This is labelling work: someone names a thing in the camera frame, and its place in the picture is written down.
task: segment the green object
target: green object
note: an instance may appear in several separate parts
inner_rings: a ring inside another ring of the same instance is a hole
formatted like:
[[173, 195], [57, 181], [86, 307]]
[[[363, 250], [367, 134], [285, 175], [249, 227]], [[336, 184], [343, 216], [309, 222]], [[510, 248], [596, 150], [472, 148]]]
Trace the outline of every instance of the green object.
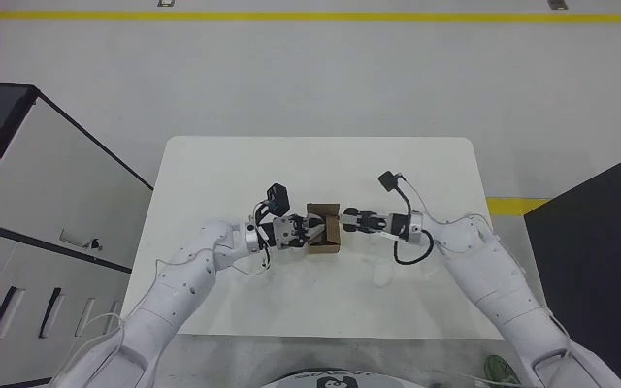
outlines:
[[[519, 384], [517, 373], [501, 356], [492, 355], [485, 359], [485, 378], [496, 382]], [[491, 388], [504, 388], [502, 385], [491, 385]]]

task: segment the black cable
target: black cable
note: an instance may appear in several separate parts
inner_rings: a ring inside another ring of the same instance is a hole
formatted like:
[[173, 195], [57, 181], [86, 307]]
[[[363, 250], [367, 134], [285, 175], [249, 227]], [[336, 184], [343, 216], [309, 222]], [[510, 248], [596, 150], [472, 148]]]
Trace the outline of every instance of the black cable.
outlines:
[[[401, 196], [401, 198], [403, 198], [403, 200], [406, 202], [406, 206], [408, 207], [408, 218], [407, 218], [407, 222], [406, 222], [406, 230], [402, 231], [402, 233], [399, 235], [399, 237], [406, 239], [409, 235], [409, 224], [411, 223], [411, 203], [409, 202], [408, 197], [406, 196], [406, 194], [404, 194], [404, 192], [399, 188], [399, 187], [395, 187], [395, 190], [399, 193], [399, 195]], [[431, 233], [429, 233], [428, 231], [422, 229], [421, 232], [427, 236], [427, 238], [429, 239], [429, 248], [427, 248], [427, 251], [425, 253], [423, 253], [422, 256], [420, 256], [419, 258], [412, 260], [412, 261], [402, 261], [399, 260], [399, 254], [398, 254], [398, 249], [399, 249], [399, 241], [395, 241], [395, 244], [393, 245], [393, 256], [395, 257], [395, 261], [398, 264], [401, 264], [402, 266], [409, 266], [412, 264], [416, 264], [419, 263], [423, 260], [425, 260], [427, 257], [429, 257], [429, 255], [431, 254], [431, 252], [434, 250], [434, 238], [431, 235]]]
[[[259, 225], [259, 223], [263, 220], [263, 218], [265, 218], [268, 213], [270, 212], [269, 209], [267, 209], [265, 212], [261, 212], [261, 210], [266, 209], [267, 205], [265, 204], [261, 204], [261, 206], [256, 210], [256, 212], [254, 213], [254, 224]], [[263, 267], [270, 267], [270, 245], [268, 244], [268, 242], [265, 241], [265, 239], [263, 239], [263, 237], [261, 236], [261, 234], [259, 233], [259, 231], [256, 232], [257, 238], [259, 240], [259, 249], [263, 249], [265, 251], [265, 256], [266, 256], [266, 263], [263, 263], [262, 266]]]
[[409, 203], [409, 199], [408, 197], [406, 197], [406, 194], [404, 194], [404, 192], [399, 187], [395, 187], [395, 190], [397, 190], [401, 198], [403, 198], [404, 201], [406, 201], [406, 206], [408, 207], [408, 215], [407, 215], [408, 221], [406, 222], [406, 230], [402, 231], [402, 233], [400, 234], [400, 237], [405, 239], [408, 237], [408, 233], [409, 233], [408, 228], [409, 228], [409, 224], [411, 223], [411, 204]]
[[423, 253], [422, 256], [420, 256], [419, 258], [417, 258], [416, 260], [412, 260], [412, 261], [401, 261], [399, 260], [399, 255], [397, 254], [397, 246], [399, 245], [399, 242], [396, 241], [394, 246], [393, 246], [393, 254], [395, 256], [395, 261], [399, 264], [401, 264], [402, 266], [410, 266], [412, 264], [416, 264], [419, 263], [423, 260], [425, 260], [427, 257], [429, 257], [429, 255], [431, 254], [432, 250], [434, 250], [434, 238], [431, 236], [431, 233], [427, 232], [426, 230], [422, 229], [421, 231], [425, 236], [427, 236], [427, 239], [429, 239], [429, 247], [427, 248], [427, 251], [425, 253]]

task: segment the robot logo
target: robot logo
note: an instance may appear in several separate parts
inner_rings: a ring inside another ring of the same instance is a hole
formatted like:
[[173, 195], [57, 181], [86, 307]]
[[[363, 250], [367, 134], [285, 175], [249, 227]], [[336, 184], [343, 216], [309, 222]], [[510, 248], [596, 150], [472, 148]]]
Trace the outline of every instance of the robot logo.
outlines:
[[343, 377], [343, 381], [335, 377], [321, 377], [317, 380], [317, 388], [358, 388], [358, 382], [350, 376]]

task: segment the wire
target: wire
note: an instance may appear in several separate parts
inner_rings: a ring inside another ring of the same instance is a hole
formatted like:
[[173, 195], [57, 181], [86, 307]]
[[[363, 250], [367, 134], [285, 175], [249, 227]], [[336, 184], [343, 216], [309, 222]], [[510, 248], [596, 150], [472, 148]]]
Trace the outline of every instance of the wire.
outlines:
[[431, 233], [429, 233], [428, 231], [426, 231], [425, 229], [422, 229], [421, 232], [427, 236], [427, 239], [429, 239], [429, 247], [427, 248], [427, 251], [425, 253], [423, 253], [422, 256], [418, 257], [415, 260], [412, 261], [401, 261], [399, 260], [399, 256], [397, 254], [397, 250], [398, 250], [398, 246], [399, 246], [399, 242], [395, 241], [395, 244], [393, 245], [393, 255], [395, 257], [395, 261], [399, 264], [401, 264], [402, 266], [410, 266], [412, 264], [416, 264], [419, 263], [423, 260], [425, 260], [427, 257], [429, 257], [429, 255], [431, 254], [431, 252], [434, 250], [434, 238], [431, 236]]
[[246, 271], [242, 270], [241, 268], [235, 266], [234, 264], [231, 264], [231, 268], [236, 270], [236, 271], [238, 271], [238, 272], [240, 272], [240, 273], [242, 273], [242, 274], [244, 274], [244, 275], [248, 275], [248, 276], [259, 276], [259, 275], [267, 272], [270, 269], [270, 267], [266, 267], [263, 270], [259, 271], [258, 273], [252, 274], [252, 273], [249, 273], [249, 272], [246, 272]]
[[[113, 332], [106, 333], [104, 335], [95, 337], [94, 339], [91, 339], [91, 340], [85, 342], [82, 346], [80, 346], [80, 348], [76, 352], [74, 352], [74, 348], [76, 347], [76, 343], [78, 343], [78, 339], [82, 337], [82, 334], [83, 334], [84, 330], [86, 330], [86, 328], [88, 326], [90, 326], [91, 323], [93, 323], [96, 320], [98, 320], [100, 318], [103, 318], [105, 316], [112, 316], [112, 317], [115, 317], [118, 320], [118, 326], [116, 327], [116, 330], [114, 330]], [[97, 371], [95, 371], [95, 373], [86, 381], [84, 386], [88, 385], [88, 383], [90, 383], [99, 374], [100, 370], [102, 370], [104, 367], [106, 367], [110, 363], [109, 360], [112, 360], [112, 358], [116, 355], [116, 353], [118, 352], [118, 350], [120, 349], [120, 347], [123, 344], [123, 340], [125, 339], [125, 320], [122, 319], [120, 317], [120, 315], [118, 315], [115, 312], [107, 312], [105, 314], [98, 315], [98, 316], [94, 317], [93, 319], [89, 320], [88, 322], [86, 322], [86, 324], [78, 332], [78, 337], [76, 339], [74, 339], [74, 342], [72, 343], [71, 348], [69, 349], [69, 352], [67, 353], [67, 355], [65, 356], [64, 360], [60, 364], [60, 367], [58, 368], [58, 371], [56, 371], [56, 374], [54, 375], [54, 377], [51, 380], [51, 382], [49, 383], [49, 385], [50, 386], [54, 386], [54, 384], [56, 383], [56, 380], [58, 379], [58, 377], [61, 374], [65, 373], [67, 368], [74, 363], [74, 361], [76, 359], [76, 356], [78, 354], [80, 354], [87, 346], [91, 345], [93, 342], [95, 342], [97, 340], [100, 340], [101, 338], [104, 338], [106, 336], [114, 337], [119, 331], [121, 331], [120, 343], [118, 344], [118, 346], [116, 347], [114, 352], [106, 358], [104, 363], [102, 363], [102, 365], [100, 365], [97, 368]]]
[[[416, 193], [416, 196], [418, 197], [418, 201], [420, 201], [421, 205], [423, 206], [423, 209], [425, 210], [425, 212], [427, 213], [427, 215], [429, 215], [429, 218], [431, 218], [431, 219], [432, 219], [434, 222], [436, 222], [437, 224], [440, 224], [440, 225], [450, 225], [450, 224], [454, 224], [454, 223], [456, 223], [456, 222], [459, 222], [459, 221], [461, 221], [461, 220], [462, 220], [462, 219], [464, 219], [464, 218], [478, 217], [478, 218], [482, 219], [482, 220], [485, 222], [485, 225], [487, 225], [487, 227], [489, 228], [489, 230], [490, 230], [490, 231], [491, 231], [491, 230], [493, 230], [493, 229], [492, 229], [492, 225], [489, 223], [489, 221], [487, 220], [487, 218], [485, 218], [485, 216], [484, 216], [484, 215], [482, 215], [482, 214], [480, 214], [480, 213], [477, 213], [477, 212], [468, 212], [468, 213], [466, 213], [464, 216], [459, 217], [459, 218], [455, 218], [455, 219], [453, 219], [453, 220], [451, 220], [451, 221], [444, 221], [444, 222], [440, 222], [440, 221], [438, 221], [438, 220], [437, 220], [437, 219], [436, 219], [433, 215], [431, 215], [431, 213], [429, 212], [429, 209], [427, 208], [427, 204], [425, 204], [425, 201], [423, 200], [423, 197], [420, 195], [420, 193], [418, 192], [418, 190], [416, 190], [416, 187], [412, 186], [412, 185], [408, 182], [408, 180], [407, 180], [407, 179], [406, 179], [403, 175], [398, 174], [398, 177], [399, 177], [399, 178], [401, 178], [401, 179], [402, 179], [402, 180], [406, 183], [406, 185], [408, 185], [408, 186], [409, 186], [409, 188], [411, 188], [411, 189], [412, 189], [412, 191], [413, 191], [414, 193]], [[449, 252], [452, 252], [452, 253], [466, 253], [466, 252], [469, 252], [470, 250], [472, 250], [471, 248], [469, 248], [468, 250], [458, 251], [458, 250], [452, 250], [452, 249], [450, 249], [450, 248], [448, 248], [448, 247], [446, 247], [446, 246], [442, 246], [442, 247], [441, 247], [441, 249], [443, 249], [443, 250], [448, 250]]]
[[261, 222], [261, 220], [263, 220], [263, 218], [265, 218], [270, 212], [269, 209], [263, 213], [261, 212], [261, 210], [268, 207], [267, 204], [268, 204], [267, 200], [258, 202], [254, 206], [254, 209], [252, 209], [252, 216], [250, 217], [250, 222], [252, 223], [252, 225], [254, 225], [254, 230], [256, 231], [257, 238], [259, 240], [259, 249], [262, 249], [265, 252], [265, 259], [263, 260], [263, 264], [262, 264], [262, 266], [265, 267], [265, 271], [270, 269], [272, 258], [270, 256], [270, 250], [269, 250], [270, 245], [265, 240], [265, 238], [261, 235], [261, 229], [259, 228], [259, 222]]
[[552, 319], [554, 323], [556, 323], [559, 326], [559, 328], [561, 329], [565, 337], [567, 337], [567, 346], [565, 347], [565, 354], [563, 354], [563, 358], [561, 359], [559, 368], [557, 368], [556, 372], [552, 374], [552, 377], [550, 377], [550, 381], [548, 382], [547, 388], [552, 388], [554, 386], [554, 382], [556, 381], [556, 377], [558, 377], [558, 375], [561, 373], [561, 369], [566, 364], [565, 360], [567, 360], [568, 356], [571, 354], [570, 348], [572, 347], [572, 339], [570, 338], [570, 333], [568, 333], [567, 329], [565, 329], [565, 326], [563, 326], [563, 324], [558, 319], [556, 319], [556, 316], [554, 316], [552, 311], [548, 310], [548, 312], [550, 314], [550, 319]]
[[[116, 319], [118, 320], [118, 326], [116, 328], [116, 330], [114, 332], [110, 332], [110, 333], [106, 333], [105, 335], [102, 336], [98, 336], [94, 339], [91, 339], [89, 341], [87, 341], [85, 344], [83, 344], [82, 346], [80, 346], [80, 348], [78, 349], [78, 351], [73, 352], [74, 347], [76, 346], [76, 343], [78, 341], [78, 339], [74, 340], [74, 343], [72, 344], [71, 348], [69, 349], [69, 352], [67, 353], [67, 356], [65, 357], [65, 359], [63, 360], [63, 362], [61, 363], [60, 368], [58, 369], [58, 371], [56, 372], [56, 374], [54, 375], [54, 378], [51, 380], [50, 382], [50, 386], [53, 386], [53, 384], [55, 383], [56, 379], [61, 375], [64, 374], [66, 369], [71, 366], [73, 364], [73, 362], [76, 359], [76, 356], [78, 354], [80, 354], [87, 346], [91, 345], [93, 342], [100, 340], [101, 338], [105, 337], [105, 336], [110, 336], [113, 337], [114, 335], [116, 335], [116, 333], [118, 333], [119, 331], [121, 331], [121, 338], [120, 338], [120, 343], [118, 344], [118, 346], [116, 347], [116, 349], [114, 350], [114, 352], [112, 352], [110, 355], [108, 355], [108, 357], [106, 357], [106, 360], [104, 360], [104, 362], [97, 367], [97, 371], [95, 371], [95, 373], [86, 381], [86, 383], [83, 386], [88, 385], [95, 377], [97, 377], [97, 375], [100, 373], [100, 371], [103, 370], [103, 368], [105, 368], [114, 358], [114, 356], [118, 353], [118, 351], [120, 350], [121, 346], [123, 345], [123, 342], [125, 340], [125, 324], [126, 322], [129, 320], [129, 318], [134, 314], [134, 312], [136, 310], [138, 310], [138, 307], [141, 305], [141, 303], [145, 300], [145, 298], [147, 297], [148, 293], [151, 291], [151, 289], [153, 288], [153, 285], [155, 284], [155, 281], [157, 280], [157, 276], [159, 274], [159, 271], [157, 270], [157, 263], [164, 263], [166, 265], [169, 266], [182, 266], [185, 265], [187, 263], [190, 263], [192, 261], [194, 261], [196, 259], [196, 257], [198, 256], [199, 253], [201, 253], [204, 250], [208, 250], [210, 252], [213, 252], [213, 249], [211, 248], [202, 248], [197, 250], [196, 252], [190, 253], [188, 255], [188, 259], [180, 262], [180, 263], [172, 263], [172, 262], [168, 262], [162, 259], [155, 259], [155, 277], [153, 278], [153, 282], [151, 283], [150, 287], [148, 288], [147, 292], [145, 293], [145, 295], [143, 295], [143, 298], [141, 298], [141, 300], [136, 303], [136, 305], [134, 306], [134, 308], [132, 308], [132, 310], [127, 314], [127, 317], [125, 319], [121, 318], [120, 315], [118, 315], [115, 312], [107, 312], [105, 314], [101, 314], [98, 315], [96, 317], [94, 317], [93, 319], [89, 320], [80, 330], [78, 337], [82, 336], [82, 333], [84, 332], [84, 330], [86, 330], [86, 328], [93, 323], [94, 321], [96, 321], [97, 319], [100, 319], [104, 316], [113, 316], [116, 317]], [[71, 357], [71, 359], [69, 360], [68, 363], [65, 364], [65, 361], [69, 358], [69, 356], [73, 353], [73, 356]]]
[[[404, 194], [404, 192], [401, 190], [401, 188], [395, 187], [395, 190], [397, 191], [397, 193], [399, 193], [401, 198], [403, 198], [403, 200], [406, 202], [406, 206], [408, 207], [408, 215], [407, 215], [407, 221], [406, 221], [406, 230], [400, 231], [399, 236], [401, 237], [402, 235], [406, 235], [407, 233], [409, 233], [408, 228], [409, 228], [409, 224], [411, 223], [411, 203], [409, 202], [409, 198], [406, 196], [406, 194]], [[418, 257], [418, 258], [416, 258], [416, 259], [414, 259], [412, 261], [402, 261], [402, 260], [399, 259], [399, 240], [395, 240], [395, 243], [394, 243], [393, 249], [392, 249], [392, 254], [393, 254], [393, 257], [395, 258], [395, 261], [398, 264], [401, 264], [402, 266], [410, 266], [412, 264], [419, 263], [419, 262], [425, 260], [427, 257], [429, 257], [431, 252], [434, 250], [434, 237], [431, 235], [431, 233], [429, 233], [428, 231], [426, 231], [424, 229], [421, 230], [421, 232], [424, 233], [425, 236], [427, 236], [427, 238], [429, 239], [429, 248], [427, 248], [427, 251], [425, 253], [423, 253], [422, 256], [420, 256], [420, 257]]]

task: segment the white cabinet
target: white cabinet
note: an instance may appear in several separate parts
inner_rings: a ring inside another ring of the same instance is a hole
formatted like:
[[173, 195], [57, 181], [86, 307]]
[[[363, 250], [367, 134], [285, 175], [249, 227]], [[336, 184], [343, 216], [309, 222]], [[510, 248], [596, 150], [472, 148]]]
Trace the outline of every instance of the white cabinet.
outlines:
[[[52, 377], [81, 324], [114, 304], [120, 312], [128, 282], [121, 271], [18, 243], [0, 275], [2, 298], [14, 288], [0, 320], [0, 385]], [[75, 350], [102, 335], [107, 321], [89, 325]]]
[[[41, 99], [0, 160], [1, 228], [127, 268], [150, 195], [147, 186]], [[94, 239], [101, 250], [91, 246]]]
[[37, 88], [0, 84], [0, 386], [47, 383], [120, 313], [151, 193]]

